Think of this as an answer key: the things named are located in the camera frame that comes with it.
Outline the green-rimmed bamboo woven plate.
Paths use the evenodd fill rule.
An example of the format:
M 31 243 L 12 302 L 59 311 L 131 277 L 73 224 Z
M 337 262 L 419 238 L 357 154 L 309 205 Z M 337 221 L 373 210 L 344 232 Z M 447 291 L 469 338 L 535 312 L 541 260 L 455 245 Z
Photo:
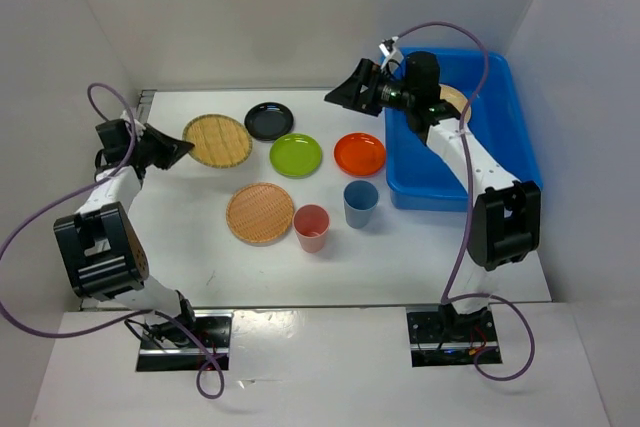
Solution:
M 195 117 L 184 127 L 182 138 L 194 145 L 189 155 L 196 162 L 216 169 L 239 166 L 253 150 L 244 125 L 221 114 Z

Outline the beige round plate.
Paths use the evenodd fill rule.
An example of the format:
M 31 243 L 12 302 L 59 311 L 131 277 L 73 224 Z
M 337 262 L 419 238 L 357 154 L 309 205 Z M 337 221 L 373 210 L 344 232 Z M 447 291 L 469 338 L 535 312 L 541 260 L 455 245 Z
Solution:
M 468 98 L 458 89 L 451 87 L 449 85 L 446 84 L 439 84 L 440 86 L 440 98 L 441 101 L 443 102 L 448 102 L 449 104 L 451 104 L 457 111 L 458 113 L 462 113 L 464 108 L 467 105 L 468 102 Z M 439 113 L 437 115 L 438 120 L 448 120 L 449 118 L 453 118 L 452 116 L 448 116 L 448 111 Z M 466 114 L 464 117 L 464 123 L 465 125 L 468 124 L 468 122 L 471 119 L 471 115 L 472 115 L 472 109 L 471 106 L 468 107 L 468 109 L 466 110 Z

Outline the brown woven bamboo plate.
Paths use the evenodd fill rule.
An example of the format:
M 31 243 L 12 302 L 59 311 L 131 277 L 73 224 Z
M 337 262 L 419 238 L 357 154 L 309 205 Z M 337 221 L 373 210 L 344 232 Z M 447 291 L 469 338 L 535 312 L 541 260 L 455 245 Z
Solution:
M 276 241 L 289 230 L 294 215 L 291 196 L 273 183 L 253 183 L 237 190 L 226 207 L 230 231 L 249 244 Z

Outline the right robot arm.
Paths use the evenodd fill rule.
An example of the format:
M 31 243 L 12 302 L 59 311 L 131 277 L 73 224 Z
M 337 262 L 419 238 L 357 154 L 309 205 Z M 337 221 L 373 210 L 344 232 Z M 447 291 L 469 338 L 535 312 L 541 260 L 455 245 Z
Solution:
M 389 108 L 404 115 L 409 130 L 437 155 L 467 193 L 463 241 L 441 296 L 438 327 L 462 339 L 480 320 L 491 298 L 491 272 L 523 261 L 537 249 L 541 191 L 503 168 L 477 140 L 441 93 L 440 66 L 430 52 L 409 54 L 401 78 L 395 59 L 361 59 L 354 72 L 325 96 L 328 103 L 371 116 Z

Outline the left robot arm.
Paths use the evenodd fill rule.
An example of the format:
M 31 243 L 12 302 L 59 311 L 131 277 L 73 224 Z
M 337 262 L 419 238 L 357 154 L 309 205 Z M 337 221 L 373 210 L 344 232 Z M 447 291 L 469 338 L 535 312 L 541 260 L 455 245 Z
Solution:
M 95 180 L 85 203 L 54 223 L 61 257 L 77 297 L 114 302 L 142 311 L 149 341 L 186 347 L 199 334 L 190 302 L 150 274 L 150 263 L 128 211 L 150 167 L 167 170 L 194 144 L 172 138 L 149 124 L 111 120 L 96 127 L 102 149 L 96 156 Z

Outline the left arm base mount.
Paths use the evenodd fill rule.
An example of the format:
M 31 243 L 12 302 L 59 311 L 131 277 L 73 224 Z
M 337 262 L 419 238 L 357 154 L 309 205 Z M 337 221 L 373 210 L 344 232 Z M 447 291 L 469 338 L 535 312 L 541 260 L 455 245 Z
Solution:
M 195 311 L 193 334 L 217 359 L 220 368 L 229 368 L 233 313 L 231 310 Z M 170 334 L 180 334 L 178 344 L 168 338 L 153 338 L 142 322 L 129 320 L 125 326 L 139 341 L 137 372 L 198 371 L 206 362 L 202 350 L 183 333 L 173 327 Z

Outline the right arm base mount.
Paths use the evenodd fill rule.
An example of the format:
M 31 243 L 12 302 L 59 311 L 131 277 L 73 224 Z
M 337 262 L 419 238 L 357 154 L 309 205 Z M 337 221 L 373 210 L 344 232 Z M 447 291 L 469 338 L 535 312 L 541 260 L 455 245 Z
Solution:
M 491 311 L 457 314 L 452 306 L 426 305 L 406 310 L 413 367 L 501 364 Z

